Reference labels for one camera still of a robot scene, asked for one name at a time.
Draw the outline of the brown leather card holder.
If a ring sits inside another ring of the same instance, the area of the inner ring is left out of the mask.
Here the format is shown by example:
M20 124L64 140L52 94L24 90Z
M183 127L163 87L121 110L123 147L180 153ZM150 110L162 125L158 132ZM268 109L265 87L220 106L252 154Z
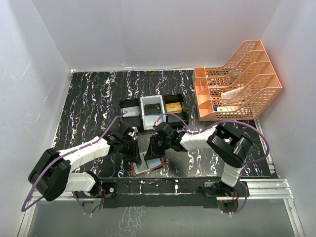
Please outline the brown leather card holder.
M155 158L155 159L146 160L146 163L147 163L148 169L144 170L143 172L140 172L138 170L138 167L140 164L132 162L130 165L131 165L133 176L139 176L141 174L148 173L148 172L153 171L155 169L162 168L164 165L162 158Z

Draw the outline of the white plastic bin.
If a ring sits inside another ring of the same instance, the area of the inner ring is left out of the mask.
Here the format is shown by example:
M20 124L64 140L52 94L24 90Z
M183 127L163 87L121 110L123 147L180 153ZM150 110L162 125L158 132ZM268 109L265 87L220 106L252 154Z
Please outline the white plastic bin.
M144 130L152 130L158 118L165 113L161 95L140 97L141 114Z

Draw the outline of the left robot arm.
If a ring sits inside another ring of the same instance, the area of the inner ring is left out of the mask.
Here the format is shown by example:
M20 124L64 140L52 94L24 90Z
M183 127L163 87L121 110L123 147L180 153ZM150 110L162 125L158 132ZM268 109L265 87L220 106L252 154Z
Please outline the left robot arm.
M86 192L97 195L99 178L91 172L74 170L97 158L120 153L123 160L141 164L136 127L121 123L105 135L66 150L50 148L44 151L31 171L28 181L35 185L46 201L57 199L64 192Z

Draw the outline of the black plastic bin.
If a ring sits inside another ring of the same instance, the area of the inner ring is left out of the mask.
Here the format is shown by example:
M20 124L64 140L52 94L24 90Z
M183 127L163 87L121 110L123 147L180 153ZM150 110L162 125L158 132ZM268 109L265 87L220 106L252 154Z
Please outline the black plastic bin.
M139 98L120 100L120 116L129 127L144 131Z

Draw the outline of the orange mesh file organizer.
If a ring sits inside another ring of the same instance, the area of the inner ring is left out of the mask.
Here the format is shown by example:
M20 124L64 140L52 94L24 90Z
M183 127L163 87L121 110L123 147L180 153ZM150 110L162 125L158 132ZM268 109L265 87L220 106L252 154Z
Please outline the orange mesh file organizer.
M223 66L195 67L193 85L200 121L257 119L282 89L261 40L244 41ZM221 99L221 93L242 86L233 98ZM239 109L214 111L221 106Z

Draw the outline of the black bin with gold card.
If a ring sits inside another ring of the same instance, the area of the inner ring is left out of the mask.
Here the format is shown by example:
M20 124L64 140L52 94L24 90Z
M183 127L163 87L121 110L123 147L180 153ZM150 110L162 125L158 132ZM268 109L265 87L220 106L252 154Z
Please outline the black bin with gold card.
M165 112L171 114L166 115L166 120L171 127L181 127L184 124L188 125L189 114L183 94L164 95L163 101Z

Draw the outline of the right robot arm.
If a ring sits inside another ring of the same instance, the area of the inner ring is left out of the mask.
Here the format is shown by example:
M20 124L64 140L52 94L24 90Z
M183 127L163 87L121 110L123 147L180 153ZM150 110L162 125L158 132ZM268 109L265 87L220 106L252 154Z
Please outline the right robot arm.
M165 151L188 152L211 148L223 161L221 180L210 187L200 187L211 195L233 196L245 160L252 149L252 140L230 123L216 125L205 131L181 131L162 122L155 126L155 135L150 137L144 160L161 158Z

